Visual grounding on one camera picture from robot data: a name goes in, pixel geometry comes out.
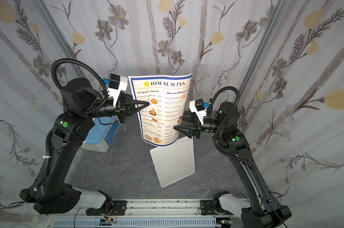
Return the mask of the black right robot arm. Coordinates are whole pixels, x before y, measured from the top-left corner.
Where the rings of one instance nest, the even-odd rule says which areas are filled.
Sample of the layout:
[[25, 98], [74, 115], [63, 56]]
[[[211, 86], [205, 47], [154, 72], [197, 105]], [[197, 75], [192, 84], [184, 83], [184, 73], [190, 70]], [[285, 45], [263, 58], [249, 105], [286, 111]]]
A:
[[220, 89], [207, 103], [193, 100], [190, 110], [183, 114], [188, 124], [174, 129], [196, 139], [202, 132], [211, 133], [214, 147], [229, 158], [247, 192], [245, 199], [223, 191], [211, 200], [202, 200], [201, 215], [233, 215], [241, 219], [245, 228], [276, 228], [284, 225], [292, 212], [274, 197], [255, 163], [247, 138], [238, 129], [239, 101], [240, 93], [232, 86]]

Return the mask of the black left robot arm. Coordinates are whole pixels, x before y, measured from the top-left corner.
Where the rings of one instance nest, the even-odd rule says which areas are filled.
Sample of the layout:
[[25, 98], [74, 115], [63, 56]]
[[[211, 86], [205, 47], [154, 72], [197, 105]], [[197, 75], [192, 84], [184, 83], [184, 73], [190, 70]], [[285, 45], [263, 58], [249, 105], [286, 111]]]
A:
[[[101, 91], [93, 89], [87, 78], [76, 78], [61, 85], [57, 70], [62, 64], [86, 69], [100, 83]], [[56, 119], [45, 139], [45, 157], [34, 183], [20, 192], [25, 203], [32, 203], [39, 214], [67, 213], [84, 208], [88, 216], [101, 216], [115, 209], [112, 197], [103, 191], [84, 191], [65, 183], [75, 154], [95, 126], [97, 117], [116, 116], [124, 122], [149, 103], [138, 101], [121, 88], [121, 77], [113, 75], [111, 88], [118, 94], [110, 97], [103, 79], [88, 65], [75, 59], [59, 59], [51, 66], [52, 80], [62, 95], [63, 113]]]

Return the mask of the white acrylic menu rack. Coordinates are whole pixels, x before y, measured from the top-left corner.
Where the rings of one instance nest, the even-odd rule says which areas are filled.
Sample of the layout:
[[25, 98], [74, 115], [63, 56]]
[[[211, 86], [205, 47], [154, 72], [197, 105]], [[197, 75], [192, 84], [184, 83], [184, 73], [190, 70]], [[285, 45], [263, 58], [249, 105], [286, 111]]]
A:
[[161, 188], [195, 174], [193, 144], [192, 138], [183, 137], [171, 145], [150, 150]]

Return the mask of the dim sum laminated menu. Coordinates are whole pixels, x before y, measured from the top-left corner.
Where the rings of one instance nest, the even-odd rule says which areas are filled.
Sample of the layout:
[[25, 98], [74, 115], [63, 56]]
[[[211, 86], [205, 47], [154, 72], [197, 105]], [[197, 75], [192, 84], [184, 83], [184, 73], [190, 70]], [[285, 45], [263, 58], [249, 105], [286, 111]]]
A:
[[134, 100], [149, 105], [137, 113], [143, 141], [163, 147], [174, 143], [182, 121], [192, 74], [184, 76], [129, 76]]

